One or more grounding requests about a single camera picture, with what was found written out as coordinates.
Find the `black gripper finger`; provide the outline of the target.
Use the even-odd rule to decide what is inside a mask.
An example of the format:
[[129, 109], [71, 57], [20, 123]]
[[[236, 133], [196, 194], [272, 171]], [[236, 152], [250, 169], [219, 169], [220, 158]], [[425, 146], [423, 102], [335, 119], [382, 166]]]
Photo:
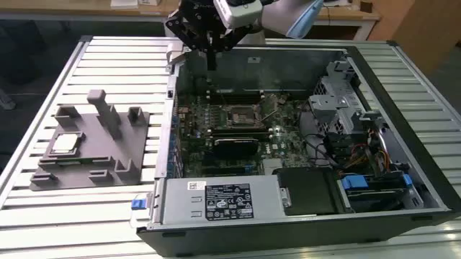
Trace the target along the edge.
[[204, 54], [207, 70], [211, 71], [211, 44], [208, 34], [199, 35], [192, 31], [192, 27], [181, 15], [181, 10], [176, 10], [168, 16], [164, 24], [185, 46], [191, 50], [198, 50]]
[[216, 55], [230, 51], [243, 37], [248, 34], [251, 26], [246, 25], [231, 29], [228, 32], [219, 29], [211, 33], [211, 70], [216, 70]]

